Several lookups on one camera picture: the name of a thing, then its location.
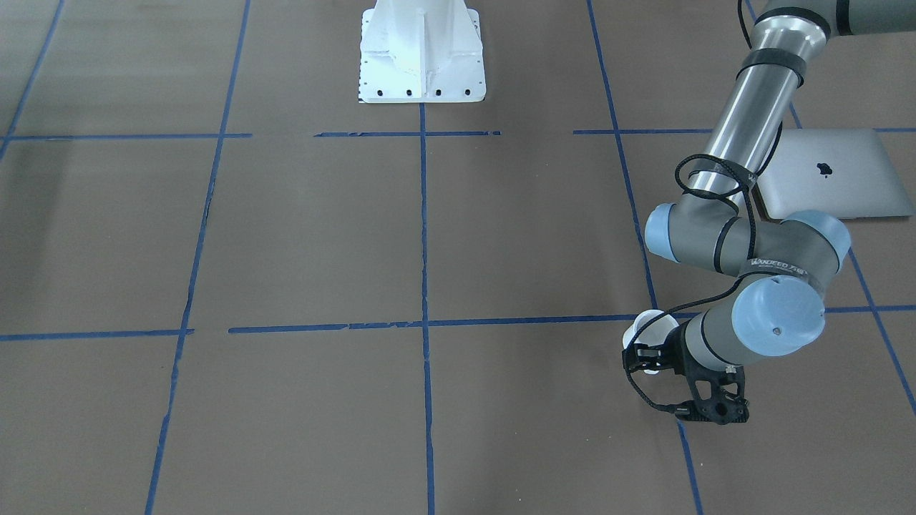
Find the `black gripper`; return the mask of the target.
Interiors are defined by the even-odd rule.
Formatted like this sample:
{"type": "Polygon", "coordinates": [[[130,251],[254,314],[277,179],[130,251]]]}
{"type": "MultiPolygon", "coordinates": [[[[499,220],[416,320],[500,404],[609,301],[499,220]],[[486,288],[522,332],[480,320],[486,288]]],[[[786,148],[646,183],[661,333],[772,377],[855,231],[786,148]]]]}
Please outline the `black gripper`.
{"type": "Polygon", "coordinates": [[[679,325],[671,330],[666,339],[654,348],[644,345],[629,345],[623,350],[623,368],[632,373],[658,373],[671,369],[675,375],[685,377],[686,358],[689,352],[685,350],[686,325],[679,325]]]}

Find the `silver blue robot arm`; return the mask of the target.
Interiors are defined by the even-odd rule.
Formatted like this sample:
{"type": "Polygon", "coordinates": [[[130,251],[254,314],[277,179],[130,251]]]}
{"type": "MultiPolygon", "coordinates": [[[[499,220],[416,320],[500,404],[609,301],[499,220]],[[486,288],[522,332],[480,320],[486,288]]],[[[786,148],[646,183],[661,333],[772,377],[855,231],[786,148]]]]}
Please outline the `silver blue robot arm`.
{"type": "Polygon", "coordinates": [[[759,180],[778,174],[782,120],[809,65],[835,38],[913,32],[912,1],[770,1],[752,26],[735,85],[703,151],[675,167],[677,202],[645,222],[651,253],[735,278],[706,310],[675,323],[641,314],[623,337],[625,371],[736,373],[789,355],[825,326],[824,296],[851,235],[840,216],[809,207],[785,215],[753,205],[759,180]]]}

